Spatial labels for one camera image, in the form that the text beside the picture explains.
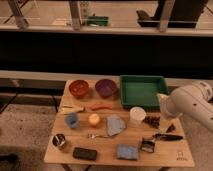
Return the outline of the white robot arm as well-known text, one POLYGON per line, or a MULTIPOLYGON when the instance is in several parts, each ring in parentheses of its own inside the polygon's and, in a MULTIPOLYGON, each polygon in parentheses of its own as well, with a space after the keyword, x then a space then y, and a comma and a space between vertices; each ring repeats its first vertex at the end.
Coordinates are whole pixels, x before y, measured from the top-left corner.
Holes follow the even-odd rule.
POLYGON ((159 102, 161 114, 165 119, 177 118, 186 114, 213 132, 213 97, 212 87, 204 81, 174 89, 167 98, 159 102))

